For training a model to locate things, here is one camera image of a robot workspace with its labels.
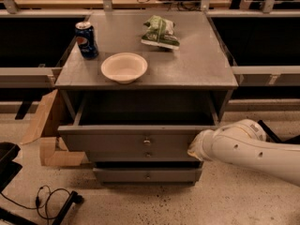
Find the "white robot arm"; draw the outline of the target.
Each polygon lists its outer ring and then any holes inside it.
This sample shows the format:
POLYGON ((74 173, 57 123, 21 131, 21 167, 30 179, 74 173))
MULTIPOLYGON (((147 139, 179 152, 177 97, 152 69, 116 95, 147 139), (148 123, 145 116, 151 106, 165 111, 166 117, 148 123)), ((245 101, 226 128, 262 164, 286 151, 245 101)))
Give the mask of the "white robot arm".
POLYGON ((300 186, 300 146, 268 142, 262 126, 253 120, 203 130, 187 153, 200 161, 218 160, 300 186))

